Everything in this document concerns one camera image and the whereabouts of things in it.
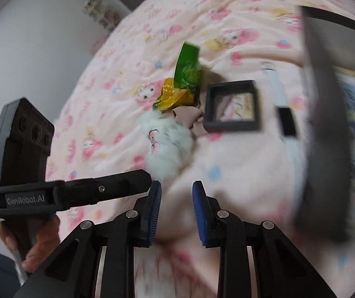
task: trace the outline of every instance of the bed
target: bed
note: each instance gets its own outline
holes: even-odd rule
[[[262,99],[258,133],[210,133],[196,140],[191,164],[163,184],[157,244],[135,250],[135,291],[143,297],[215,297],[218,250],[197,234],[191,186],[202,180],[208,196],[241,219],[272,220],[339,298],[355,291],[355,241],[305,239],[289,228],[295,200],[280,139],[273,92],[261,70],[272,60],[307,145],[306,96],[301,84],[303,43],[298,5],[355,20],[354,0],[146,0],[123,19],[80,77],[55,125],[47,180],[99,177],[146,169],[151,144],[137,120],[173,77],[184,41],[200,46],[200,62],[225,81],[254,80]],[[85,219],[112,220],[136,198],[59,213],[65,238]]]

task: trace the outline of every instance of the white fluffy plush toy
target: white fluffy plush toy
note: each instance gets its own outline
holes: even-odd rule
[[[151,142],[151,152],[145,158],[147,171],[160,181],[175,178],[191,160],[193,139],[190,130],[173,118],[164,117],[160,111],[146,112],[139,124]]]

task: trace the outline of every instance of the human hand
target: human hand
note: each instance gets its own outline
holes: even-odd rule
[[[60,220],[57,215],[54,215],[39,229],[37,232],[37,244],[29,250],[25,260],[22,262],[22,267],[26,272],[34,272],[60,244],[59,225]],[[9,251],[18,249],[17,241],[4,221],[0,222],[0,239]]]

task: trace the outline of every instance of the silver screw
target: silver screw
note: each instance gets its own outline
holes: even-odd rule
[[[83,230],[87,230],[88,228],[92,227],[92,222],[91,221],[83,221],[81,222],[81,224],[79,224],[79,226],[83,229]]]
[[[220,211],[218,211],[218,216],[221,218],[221,219],[225,219],[226,217],[228,217],[229,216],[229,213],[228,213],[228,211],[225,211],[225,210],[220,210]]]
[[[270,222],[270,221],[265,221],[265,222],[263,222],[262,225],[263,225],[263,227],[264,227],[265,229],[267,229],[267,230],[271,230],[271,229],[274,228],[273,222]]]
[[[138,215],[138,213],[135,211],[135,210],[130,210],[130,211],[127,211],[126,213],[126,216],[127,218],[129,219],[133,219],[134,217],[136,217]]]

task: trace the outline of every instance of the yellow plastic wrapper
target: yellow plastic wrapper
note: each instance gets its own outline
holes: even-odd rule
[[[202,83],[201,66],[198,61],[199,48],[184,43],[177,60],[175,75],[167,78],[161,95],[155,100],[155,110],[168,110],[180,105],[193,105],[197,88]]]

